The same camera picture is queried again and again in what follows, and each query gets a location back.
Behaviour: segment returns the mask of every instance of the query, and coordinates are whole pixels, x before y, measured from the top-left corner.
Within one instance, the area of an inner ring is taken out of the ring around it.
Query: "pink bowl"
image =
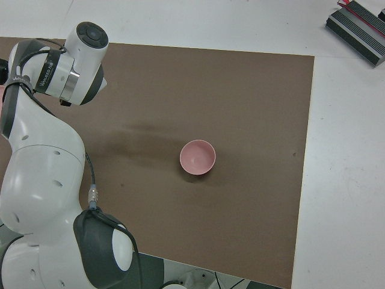
[[[180,152],[179,161],[183,169],[192,175],[207,173],[214,166],[215,150],[204,140],[187,143]]]

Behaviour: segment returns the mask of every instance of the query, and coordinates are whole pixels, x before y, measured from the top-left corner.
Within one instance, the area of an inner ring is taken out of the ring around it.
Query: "round black button panel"
[[[82,22],[76,27],[76,32],[82,42],[92,48],[103,48],[108,43],[106,32],[92,22]]]

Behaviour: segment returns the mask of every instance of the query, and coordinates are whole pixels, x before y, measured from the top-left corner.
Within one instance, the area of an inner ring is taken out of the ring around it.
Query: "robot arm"
[[[12,156],[0,195],[0,218],[23,234],[5,251],[0,288],[108,288],[128,272],[135,240],[117,219],[78,200],[85,163],[80,136],[33,96],[82,105],[103,89],[103,29],[80,23],[64,46],[25,40],[12,50],[2,97],[0,131]]]

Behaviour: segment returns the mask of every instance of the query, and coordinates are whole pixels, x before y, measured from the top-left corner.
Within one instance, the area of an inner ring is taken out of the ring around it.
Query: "brown mat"
[[[16,42],[1,38],[0,57]],[[83,138],[100,207],[141,252],[289,288],[313,57],[111,44],[103,67],[88,105],[40,98]],[[179,152],[198,138],[217,162],[194,177]],[[83,207],[89,182],[86,168]]]

